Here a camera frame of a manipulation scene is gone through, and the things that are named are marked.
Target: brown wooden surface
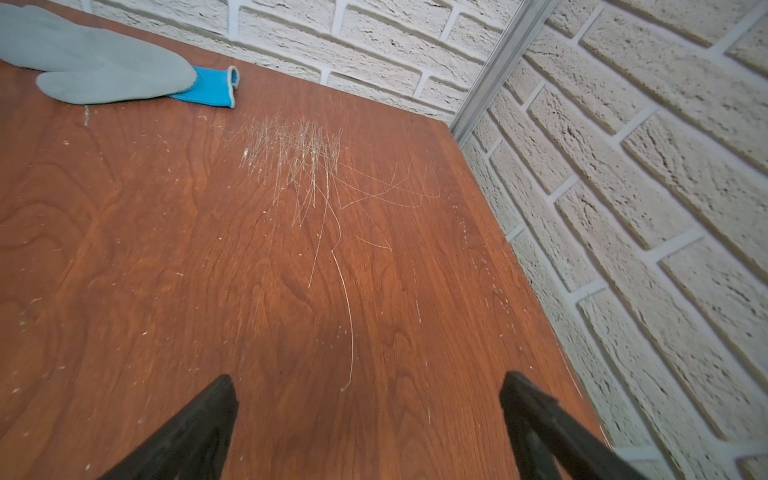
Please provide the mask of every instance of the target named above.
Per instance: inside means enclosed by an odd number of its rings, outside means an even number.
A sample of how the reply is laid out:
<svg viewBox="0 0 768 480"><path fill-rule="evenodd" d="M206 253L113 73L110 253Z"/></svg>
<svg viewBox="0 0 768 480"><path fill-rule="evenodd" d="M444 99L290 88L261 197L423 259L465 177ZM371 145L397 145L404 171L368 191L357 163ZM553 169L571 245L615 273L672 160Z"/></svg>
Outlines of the brown wooden surface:
<svg viewBox="0 0 768 480"><path fill-rule="evenodd" d="M242 82L233 111L86 110L0 62L3 478L95 478L222 372L224 478L514 478L510 369L599 435L444 124L40 5ZM340 232L240 168L238 132L276 114L343 131Z"/></svg>

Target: white brick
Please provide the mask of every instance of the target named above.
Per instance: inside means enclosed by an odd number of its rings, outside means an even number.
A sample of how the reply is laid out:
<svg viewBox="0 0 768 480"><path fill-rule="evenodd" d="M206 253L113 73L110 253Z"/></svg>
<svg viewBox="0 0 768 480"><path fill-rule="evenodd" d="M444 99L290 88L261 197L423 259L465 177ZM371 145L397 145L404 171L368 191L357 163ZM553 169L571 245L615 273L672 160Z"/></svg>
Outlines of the white brick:
<svg viewBox="0 0 768 480"><path fill-rule="evenodd" d="M424 85L419 98L446 110L457 111L466 96L466 90L456 88L434 77L430 77Z"/></svg>
<svg viewBox="0 0 768 480"><path fill-rule="evenodd" d="M344 13L341 36L387 58L426 67L444 78L454 78L467 88L482 68L480 61L470 60L447 50L444 45L426 40L355 8L348 8Z"/></svg>
<svg viewBox="0 0 768 480"><path fill-rule="evenodd" d="M227 3L219 0L112 0L112 5L123 5L217 34L227 31Z"/></svg>
<svg viewBox="0 0 768 480"><path fill-rule="evenodd" d="M493 210L493 214L504 233L507 233L514 225L520 223L520 217L511 205L502 188L494 178L493 172L488 169L482 152L475 143L475 139L469 138L462 148L464 158L467 160L470 170L475 175L480 190Z"/></svg>
<svg viewBox="0 0 768 480"><path fill-rule="evenodd" d="M768 191L731 167L730 152L665 111L646 120L624 147L700 218L764 273L768 271Z"/></svg>
<svg viewBox="0 0 768 480"><path fill-rule="evenodd" d="M253 5L273 15L310 25L323 33L331 32L336 11L335 0L243 0L243 5Z"/></svg>
<svg viewBox="0 0 768 480"><path fill-rule="evenodd" d="M661 460L632 462L630 465L650 480L675 480L675 474L667 466L667 463Z"/></svg>
<svg viewBox="0 0 768 480"><path fill-rule="evenodd" d="M709 240L683 248L661 266L768 385L768 288Z"/></svg>
<svg viewBox="0 0 768 480"><path fill-rule="evenodd" d="M459 15L451 28L448 42L477 52L487 58L498 43L502 33L467 15Z"/></svg>
<svg viewBox="0 0 768 480"><path fill-rule="evenodd" d="M345 77L343 75L329 75L328 86L335 88L336 90L341 90L353 95L357 95L358 97L368 98L370 100L392 105L393 107L401 108L413 113L435 118L445 122L446 124L449 124L453 118L453 114L448 112L429 107L428 105L414 101L411 98L404 98L397 94L380 90L373 85L355 81L354 79Z"/></svg>
<svg viewBox="0 0 768 480"><path fill-rule="evenodd" d="M768 75L768 16L763 16L726 52L746 66Z"/></svg>
<svg viewBox="0 0 768 480"><path fill-rule="evenodd" d="M768 474L768 455L760 457L742 458L739 460L739 469L745 480L766 480Z"/></svg>
<svg viewBox="0 0 768 480"><path fill-rule="evenodd" d="M587 115L615 134L647 102L629 82L581 52L545 26L525 57Z"/></svg>
<svg viewBox="0 0 768 480"><path fill-rule="evenodd" d="M563 220L534 188L517 154L502 143L491 156L491 163L568 291L596 280L592 265L579 251Z"/></svg>
<svg viewBox="0 0 768 480"><path fill-rule="evenodd" d="M415 71L374 58L344 42L310 28L276 22L267 15L242 8L240 39L269 51L303 57L370 84L411 95L419 81Z"/></svg>
<svg viewBox="0 0 768 480"><path fill-rule="evenodd" d="M687 215L648 186L640 172L550 87L536 97L530 113L644 247L654 247L691 225Z"/></svg>
<svg viewBox="0 0 768 480"><path fill-rule="evenodd" d="M528 100L541 80L541 75L524 58L521 58L504 84L518 100L518 103L522 105Z"/></svg>
<svg viewBox="0 0 768 480"><path fill-rule="evenodd" d="M621 74L768 171L768 89L738 80L616 8L606 7L581 41Z"/></svg>
<svg viewBox="0 0 768 480"><path fill-rule="evenodd" d="M51 0L54 3L58 3L59 5L63 5L65 7L74 8L75 10L82 10L83 5L80 3L80 0Z"/></svg>
<svg viewBox="0 0 768 480"><path fill-rule="evenodd" d="M451 8L432 0L356 0L356 3L379 10L420 31L439 37Z"/></svg>
<svg viewBox="0 0 768 480"><path fill-rule="evenodd" d="M637 421L621 384L597 346L589 341L581 319L571 313L557 293L557 286L543 267L547 260L539 253L531 234L523 231L510 245L565 355L584 385L610 443L613 446L648 445L649 435Z"/></svg>
<svg viewBox="0 0 768 480"><path fill-rule="evenodd" d="M573 174L560 152L533 121L520 111L515 99L504 89L496 95L488 111L548 194Z"/></svg>
<svg viewBox="0 0 768 480"><path fill-rule="evenodd" d="M760 0L616 0L704 45L720 40Z"/></svg>
<svg viewBox="0 0 768 480"><path fill-rule="evenodd" d="M717 464L709 435L695 421L695 410L685 393L614 294L603 290L579 302L578 309L683 477L728 478Z"/></svg>
<svg viewBox="0 0 768 480"><path fill-rule="evenodd" d="M600 4L598 0L560 0L547 18L547 25L573 38Z"/></svg>
<svg viewBox="0 0 768 480"><path fill-rule="evenodd" d="M631 242L614 229L597 198L577 184L556 206L715 428L726 439L766 438L768 399L636 258Z"/></svg>
<svg viewBox="0 0 768 480"><path fill-rule="evenodd" d="M115 22L124 25L140 28L141 30L151 31L164 37L183 41L196 47L215 51L222 55L227 55L239 60L248 61L256 65L281 71L293 77L304 78L310 81L319 81L319 70L307 65L302 65L290 59L281 58L278 55L268 55L257 51L249 50L240 46L235 46L227 42L222 37L207 37L196 32L184 30L173 25L166 24L153 18L141 16L137 13L126 12L111 5L93 2L94 14L100 17L109 18Z"/></svg>
<svg viewBox="0 0 768 480"><path fill-rule="evenodd" d="M491 145L493 145L502 135L496 128L496 124L491 120L491 116L488 115L488 112L485 112L482 117L480 117L480 121L472 133L478 138L480 146L484 151L488 151Z"/></svg>
<svg viewBox="0 0 768 480"><path fill-rule="evenodd" d="M521 0L455 0L459 5L479 13L490 25L506 26L518 10Z"/></svg>

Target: metal strip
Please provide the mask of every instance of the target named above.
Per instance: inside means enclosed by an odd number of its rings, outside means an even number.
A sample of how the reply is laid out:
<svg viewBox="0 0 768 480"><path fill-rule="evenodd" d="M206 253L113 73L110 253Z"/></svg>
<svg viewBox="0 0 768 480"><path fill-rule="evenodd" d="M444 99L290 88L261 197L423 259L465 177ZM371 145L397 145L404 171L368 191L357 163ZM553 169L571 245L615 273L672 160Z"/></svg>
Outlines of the metal strip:
<svg viewBox="0 0 768 480"><path fill-rule="evenodd" d="M451 122L451 133L459 147L467 141L557 3L523 0Z"/></svg>

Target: glove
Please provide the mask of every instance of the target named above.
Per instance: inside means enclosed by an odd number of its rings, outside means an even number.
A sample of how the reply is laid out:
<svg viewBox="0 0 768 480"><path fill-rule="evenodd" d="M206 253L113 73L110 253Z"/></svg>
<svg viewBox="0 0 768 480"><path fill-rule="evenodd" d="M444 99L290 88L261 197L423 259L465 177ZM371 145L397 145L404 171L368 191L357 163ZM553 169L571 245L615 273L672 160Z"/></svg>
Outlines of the glove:
<svg viewBox="0 0 768 480"><path fill-rule="evenodd" d="M0 59L40 74L46 95L70 104L160 97L186 90L197 73L180 55L43 8L0 3Z"/></svg>
<svg viewBox="0 0 768 480"><path fill-rule="evenodd" d="M180 91L169 97L191 101L196 104L211 107L235 108L234 91L240 83L240 73L237 67L230 66L227 70L193 67L197 71L197 80L191 88Z"/></svg>

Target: white brick wall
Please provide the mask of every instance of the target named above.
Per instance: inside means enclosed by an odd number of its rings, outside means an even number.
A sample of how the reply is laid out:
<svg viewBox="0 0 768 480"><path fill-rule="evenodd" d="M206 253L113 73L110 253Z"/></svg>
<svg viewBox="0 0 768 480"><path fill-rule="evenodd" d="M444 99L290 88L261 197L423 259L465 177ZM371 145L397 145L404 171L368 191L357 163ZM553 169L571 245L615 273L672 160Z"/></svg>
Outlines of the white brick wall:
<svg viewBox="0 0 768 480"><path fill-rule="evenodd" d="M446 123L521 2L54 1Z"/></svg>
<svg viewBox="0 0 768 480"><path fill-rule="evenodd" d="M768 478L767 14L561 0L462 148L650 478Z"/></svg>

